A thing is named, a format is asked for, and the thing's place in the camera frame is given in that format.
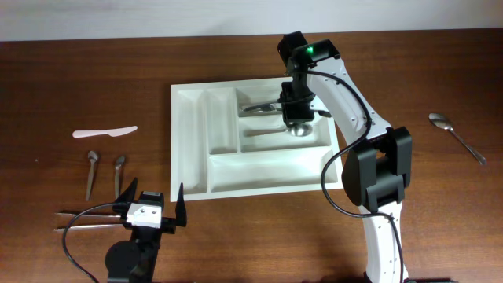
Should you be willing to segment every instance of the wooden table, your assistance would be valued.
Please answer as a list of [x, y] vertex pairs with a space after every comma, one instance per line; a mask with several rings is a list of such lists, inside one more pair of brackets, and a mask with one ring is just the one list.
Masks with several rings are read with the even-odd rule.
[[[329, 38], [369, 103], [413, 136], [412, 184], [402, 213], [411, 277], [499, 282], [503, 270], [503, 30], [392, 31]], [[113, 200], [113, 164], [124, 182], [169, 195], [170, 85], [281, 76], [281, 35], [106, 39], [0, 44], [0, 281], [88, 282], [52, 229], [61, 209]], [[445, 113], [478, 149], [483, 167], [428, 122]], [[76, 140], [87, 128], [137, 125], [122, 138]], [[92, 201], [89, 161], [101, 153]], [[332, 192], [351, 208], [344, 191]], [[316, 282], [361, 277], [362, 222], [322, 193], [187, 203], [189, 225], [165, 235], [160, 282]], [[167, 203], [165, 216], [174, 215]], [[75, 258], [106, 281], [108, 248], [122, 228], [69, 234]]]

